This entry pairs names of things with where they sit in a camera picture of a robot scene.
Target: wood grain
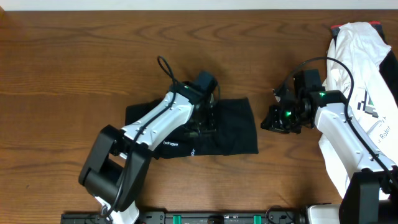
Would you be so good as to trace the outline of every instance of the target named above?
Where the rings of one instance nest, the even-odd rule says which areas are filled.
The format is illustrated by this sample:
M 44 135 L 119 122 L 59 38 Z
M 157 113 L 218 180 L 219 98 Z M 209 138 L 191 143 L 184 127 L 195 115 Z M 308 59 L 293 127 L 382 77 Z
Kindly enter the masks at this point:
M 169 78 L 200 70 L 223 98 L 248 97 L 258 155 L 153 160 L 140 207 L 266 210 L 339 203 L 320 133 L 259 129 L 277 87 L 298 63 L 325 55 L 329 27 L 381 21 L 398 47 L 398 11 L 7 12 L 0 25 L 0 223 L 58 223 L 100 208 L 78 174 L 100 129 L 128 105 L 162 97 Z M 325 63 L 311 67 L 325 70 Z

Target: white background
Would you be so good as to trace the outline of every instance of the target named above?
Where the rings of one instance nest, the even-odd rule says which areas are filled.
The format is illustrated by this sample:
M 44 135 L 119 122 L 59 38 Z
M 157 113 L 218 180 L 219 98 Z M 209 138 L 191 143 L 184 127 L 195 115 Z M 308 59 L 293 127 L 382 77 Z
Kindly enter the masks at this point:
M 20 10 L 398 9 L 398 0 L 0 0 Z

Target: black fabric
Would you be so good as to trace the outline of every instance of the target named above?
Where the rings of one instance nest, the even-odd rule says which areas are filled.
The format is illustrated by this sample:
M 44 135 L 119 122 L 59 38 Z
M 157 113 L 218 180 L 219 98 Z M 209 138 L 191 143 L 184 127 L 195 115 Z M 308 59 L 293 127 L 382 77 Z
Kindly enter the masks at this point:
M 137 121 L 160 100 L 126 108 L 126 125 Z M 184 126 L 171 132 L 155 150 L 155 158 L 201 155 L 258 154 L 257 132 L 249 100 L 220 100 L 213 107 L 216 132 L 188 138 Z
M 386 37 L 384 35 L 382 25 L 379 23 L 371 23 L 372 27 L 376 29 L 377 33 L 380 35 L 381 39 L 386 42 Z M 340 31 L 339 27 L 333 27 L 331 29 L 333 34 L 333 39 L 337 40 L 338 33 Z M 396 104 L 398 105 L 398 61 L 396 56 L 394 55 L 393 51 L 387 54 L 384 60 L 381 62 L 379 66 L 379 71 L 381 77 L 383 77 L 384 81 L 386 82 L 388 88 L 390 89 L 391 94 L 393 95 Z

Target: black cable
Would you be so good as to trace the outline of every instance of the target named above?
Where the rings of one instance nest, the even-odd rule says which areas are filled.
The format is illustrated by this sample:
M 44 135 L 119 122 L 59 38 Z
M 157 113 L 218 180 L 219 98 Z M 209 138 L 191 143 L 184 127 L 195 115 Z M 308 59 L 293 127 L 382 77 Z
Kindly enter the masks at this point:
M 348 125 L 350 126 L 350 128 L 353 130 L 355 136 L 359 139 L 359 141 L 363 144 L 363 146 L 366 148 L 366 150 L 368 150 L 369 154 L 372 156 L 372 158 L 379 164 L 379 166 L 384 170 L 384 172 L 387 174 L 388 178 L 390 178 L 390 180 L 392 181 L 393 186 L 398 190 L 398 182 L 397 180 L 394 178 L 394 176 L 391 174 L 391 172 L 388 170 L 388 168 L 381 162 L 381 160 L 378 158 L 378 154 L 375 154 L 373 152 L 373 150 L 368 146 L 368 144 L 365 142 L 365 140 L 362 138 L 362 136 L 358 133 L 358 131 L 355 129 L 354 125 L 351 122 L 351 119 L 348 116 L 348 105 L 349 105 L 349 100 L 351 99 L 351 96 L 353 94 L 353 90 L 354 90 L 354 77 L 353 74 L 351 74 L 351 71 L 348 69 L 348 67 L 343 64 L 343 62 L 340 62 L 339 60 L 335 59 L 335 58 L 331 58 L 331 57 L 316 57 L 316 58 L 312 58 L 309 60 L 306 60 L 305 62 L 301 63 L 300 65 L 298 65 L 290 74 L 289 76 L 285 79 L 282 87 L 287 88 L 288 84 L 287 82 L 289 81 L 289 79 L 296 74 L 305 64 L 309 63 L 309 62 L 313 62 L 316 60 L 332 60 L 336 63 L 338 63 L 339 65 L 341 65 L 347 72 L 349 75 L 349 78 L 351 79 L 351 89 L 349 90 L 348 93 L 348 97 L 347 97 L 347 103 L 344 106 L 344 114 L 345 114 L 345 118 L 346 121 L 348 123 Z
M 166 65 L 167 69 L 166 70 L 163 65 L 162 62 L 160 61 L 162 60 L 163 63 Z M 174 103 L 175 97 L 176 97 L 176 91 L 177 91 L 177 85 L 178 85 L 178 80 L 174 77 L 173 71 L 170 68 L 169 64 L 167 63 L 166 59 L 164 59 L 162 56 L 157 56 L 157 63 L 160 65 L 161 69 L 172 79 L 173 81 L 173 88 L 171 90 L 171 92 L 173 93 L 173 98 L 171 100 L 171 102 L 159 113 L 157 113 L 155 116 L 153 116 L 150 120 L 148 120 L 143 126 L 141 126 L 140 130 L 138 130 L 136 136 L 134 137 L 134 139 L 132 140 L 132 145 L 135 145 L 135 143 L 138 140 L 138 137 L 144 132 L 144 130 L 146 129 L 146 127 L 148 127 L 148 125 L 151 124 L 151 122 L 153 122 L 154 120 L 156 120 L 160 115 L 162 115 L 164 112 L 166 112 L 168 109 L 170 109 Z M 112 211 L 114 210 L 114 208 L 116 207 L 116 205 L 119 203 L 120 201 L 120 197 L 123 193 L 123 184 L 124 181 L 126 180 L 126 174 L 127 174 L 127 170 L 130 164 L 130 160 L 131 160 L 131 154 L 132 154 L 132 149 L 130 149 L 129 154 L 127 155 L 126 158 L 126 163 L 124 164 L 124 169 L 121 173 L 121 180 L 120 180 L 120 185 L 118 188 L 118 192 L 116 194 L 116 197 L 114 199 L 114 202 L 111 206 L 111 208 L 103 215 L 100 214 L 99 216 L 101 218 L 108 218 L 110 216 L 110 214 L 112 213 Z

